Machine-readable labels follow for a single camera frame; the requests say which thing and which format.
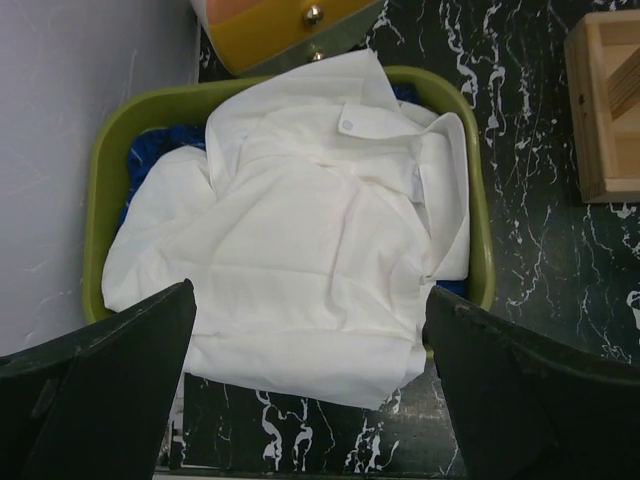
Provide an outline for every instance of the white wall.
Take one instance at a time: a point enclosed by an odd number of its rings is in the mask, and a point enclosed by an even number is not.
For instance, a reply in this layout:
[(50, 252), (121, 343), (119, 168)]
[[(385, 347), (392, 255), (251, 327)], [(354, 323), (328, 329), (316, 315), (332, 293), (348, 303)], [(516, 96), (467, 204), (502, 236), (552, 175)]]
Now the white wall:
[(196, 80), (188, 0), (0, 2), (0, 356), (81, 327), (87, 166), (125, 100)]

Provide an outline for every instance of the green basket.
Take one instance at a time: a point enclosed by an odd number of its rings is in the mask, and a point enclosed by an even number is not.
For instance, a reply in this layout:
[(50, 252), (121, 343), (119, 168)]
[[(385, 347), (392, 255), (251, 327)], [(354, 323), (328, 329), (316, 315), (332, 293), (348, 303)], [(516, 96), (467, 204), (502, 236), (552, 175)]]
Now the green basket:
[[(493, 247), (482, 181), (478, 127), (471, 108), (453, 85), (413, 67), (385, 69), (393, 84), (413, 84), (424, 105), (437, 113), (455, 112), (464, 124), (469, 156), (471, 257), (469, 300), (485, 310), (495, 292)], [(82, 301), (87, 323), (112, 314), (102, 298), (102, 269), (118, 230), (129, 193), (127, 155), (142, 132), (172, 125), (205, 124), (211, 112), (227, 98), (267, 77), (226, 80), (196, 86), (167, 88), (134, 98), (104, 125), (91, 155), (84, 244)]]

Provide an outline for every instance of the white vein pattern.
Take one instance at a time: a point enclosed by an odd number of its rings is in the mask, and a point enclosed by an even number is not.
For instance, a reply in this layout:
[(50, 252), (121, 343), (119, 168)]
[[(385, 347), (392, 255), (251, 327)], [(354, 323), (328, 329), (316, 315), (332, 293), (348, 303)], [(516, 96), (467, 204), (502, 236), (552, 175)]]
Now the white vein pattern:
[(627, 305), (633, 311), (633, 317), (636, 320), (636, 328), (640, 331), (640, 291), (632, 290), (627, 295)]
[(228, 414), (230, 413), (230, 405), (229, 405), (229, 395), (227, 393), (227, 386), (225, 384), (222, 385), (222, 392), (224, 393), (224, 404), (226, 407), (226, 414), (220, 414), (218, 416), (218, 430), (216, 431), (216, 438), (214, 440), (213, 449), (216, 452), (218, 457), (218, 463), (222, 463), (222, 458), (224, 453), (222, 452), (222, 445), (218, 443), (221, 441), (225, 443), (226, 451), (228, 452), (226, 455), (227, 459), (227, 468), (231, 468), (233, 462), (233, 439), (231, 434), (233, 433), (233, 426), (231, 425), (230, 419), (228, 418)]
[(393, 460), (393, 455), (400, 441), (396, 440), (393, 443), (386, 462), (382, 463), (380, 461), (382, 457), (380, 435), (384, 431), (384, 422), (373, 422), (371, 426), (369, 422), (370, 419), (363, 413), (362, 430), (356, 437), (353, 449), (347, 454), (344, 462), (345, 471), (354, 473), (381, 472)]
[(329, 424), (329, 421), (327, 420), (327, 417), (324, 414), (324, 411), (322, 410), (322, 406), (320, 405), (320, 402), (318, 400), (316, 400), (316, 406), (318, 407), (318, 412), (320, 412), (320, 416), (322, 417), (322, 420), (324, 421), (324, 424), (327, 427), (327, 432), (329, 433), (329, 439), (331, 440), (331, 445), (329, 445), (329, 447), (322, 454), (322, 457), (323, 457), (322, 471), (326, 471), (327, 459), (331, 451), (336, 446), (336, 439), (333, 436), (333, 429), (331, 428), (331, 425)]
[[(271, 458), (274, 461), (274, 470), (277, 472), (280, 469), (280, 463), (283, 460), (283, 437), (284, 435), (280, 432), (278, 427), (267, 418), (269, 411), (273, 410), (276, 415), (276, 418), (279, 421), (287, 420), (287, 419), (295, 419), (299, 422), (299, 431), (296, 437), (293, 440), (293, 447), (291, 450), (291, 456), (293, 461), (293, 469), (295, 471), (305, 472), (307, 470), (307, 454), (311, 450), (313, 445), (313, 428), (308, 424), (309, 421), (309, 399), (300, 398), (301, 405), (301, 413), (298, 414), (294, 411), (286, 411), (282, 412), (272, 401), (270, 395), (266, 392), (260, 392), (256, 390), (256, 397), (258, 401), (264, 405), (262, 410), (262, 428), (263, 430), (272, 437), (272, 440), (267, 444), (263, 452), (263, 458)], [(322, 413), (320, 409), (322, 417), (325, 420), (327, 427), (329, 428), (331, 440), (333, 446), (335, 446), (335, 439), (333, 438), (333, 433), (329, 426), (329, 423), (326, 421), (326, 417)]]
[(387, 398), (387, 400), (385, 400), (383, 408), (387, 408), (389, 413), (391, 413), (392, 415), (396, 415), (398, 414), (398, 412), (400, 412), (401, 401), (402, 390), (397, 389), (391, 395), (389, 395), (389, 398)]
[(365, 40), (364, 40), (365, 45), (374, 51), (375, 51), (375, 48), (371, 45), (371, 42), (376, 38), (376, 32), (381, 27), (387, 27), (389, 30), (391, 30), (395, 34), (395, 36), (397, 37), (396, 45), (400, 45), (401, 43), (404, 43), (404, 37), (402, 36), (400, 31), (393, 25), (393, 23), (391, 23), (391, 20), (389, 20), (389, 17), (387, 16), (388, 12), (389, 12), (389, 0), (384, 0), (384, 3), (382, 5), (382, 10), (380, 10), (380, 13), (378, 14), (378, 18), (376, 19), (376, 22), (373, 24), (373, 27), (371, 27), (371, 30), (369, 30), (369, 33), (365, 37)]
[[(631, 3), (602, 0), (592, 9)], [(560, 7), (552, 0), (535, 9), (522, 0), (439, 4), (440, 25), (459, 75), (456, 85), (475, 110), (490, 167), (485, 185), (494, 202), (492, 224), (498, 226), (494, 246), (503, 260), (498, 278), (513, 278), (514, 287), (504, 293), (498, 285), (496, 313), (520, 321), (535, 310), (555, 323), (569, 322), (573, 331), (551, 334), (631, 363), (632, 354), (618, 342), (635, 326), (635, 317), (615, 313), (631, 295), (620, 291), (624, 287), (616, 284), (615, 269), (623, 248), (640, 260), (640, 212), (624, 204), (583, 206), (575, 198), (572, 129), (559, 121), (569, 118), (562, 50), (569, 22), (558, 13)], [(424, 8), (422, 3), (420, 17)], [(418, 43), (425, 56), (423, 31)], [(617, 229), (600, 230), (611, 214), (621, 220)], [(566, 258), (558, 257), (561, 250)], [(640, 288), (638, 280), (632, 280), (631, 289)], [(561, 284), (573, 291), (561, 293)]]

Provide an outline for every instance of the metal knob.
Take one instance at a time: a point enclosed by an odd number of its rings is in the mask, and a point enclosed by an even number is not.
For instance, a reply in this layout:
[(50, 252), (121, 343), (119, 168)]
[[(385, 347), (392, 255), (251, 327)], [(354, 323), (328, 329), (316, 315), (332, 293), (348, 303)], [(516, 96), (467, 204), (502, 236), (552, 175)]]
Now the metal knob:
[(319, 60), (322, 60), (323, 58), (324, 58), (324, 53), (315, 52), (313, 55), (311, 55), (311, 57), (309, 57), (309, 61), (310, 62), (317, 62)]
[(319, 24), (324, 18), (324, 11), (320, 7), (320, 5), (311, 5), (309, 10), (307, 10), (304, 14), (304, 20), (311, 27)]

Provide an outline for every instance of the blue towel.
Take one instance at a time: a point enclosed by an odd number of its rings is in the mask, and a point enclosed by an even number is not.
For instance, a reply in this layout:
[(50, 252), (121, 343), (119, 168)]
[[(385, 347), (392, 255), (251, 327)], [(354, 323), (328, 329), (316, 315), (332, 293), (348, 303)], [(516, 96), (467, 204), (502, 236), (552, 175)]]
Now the blue towel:
[(176, 148), (190, 145), (205, 150), (204, 125), (202, 126), (177, 126), (149, 130), (137, 137), (131, 145), (127, 157), (127, 168), (131, 187), (129, 197), (120, 215), (120, 225), (124, 223), (129, 211), (129, 204), (136, 194), (142, 182), (147, 177), (149, 170), (165, 153)]
[[(418, 91), (410, 83), (394, 85), (393, 93), (398, 100), (420, 104)], [(165, 153), (185, 145), (206, 150), (204, 130), (204, 125), (179, 125), (170, 128), (159, 128), (145, 132), (133, 141), (129, 156), (127, 157), (127, 168), (129, 169), (131, 187), (129, 188), (127, 203), (120, 215), (120, 225), (124, 223), (124, 219), (127, 217), (129, 204), (133, 196), (158, 159)], [(438, 285), (461, 297), (466, 297), (467, 295), (465, 281), (439, 281)]]

